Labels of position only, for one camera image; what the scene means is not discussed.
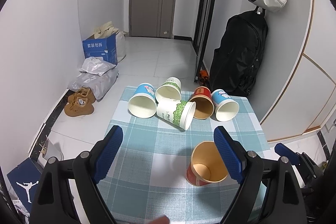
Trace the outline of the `person's left hand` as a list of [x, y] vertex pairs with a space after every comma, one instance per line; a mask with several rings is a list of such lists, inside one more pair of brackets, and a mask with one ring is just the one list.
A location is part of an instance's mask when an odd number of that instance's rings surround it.
[[157, 219], [152, 220], [148, 224], [169, 224], [170, 220], [166, 215], [160, 216]]

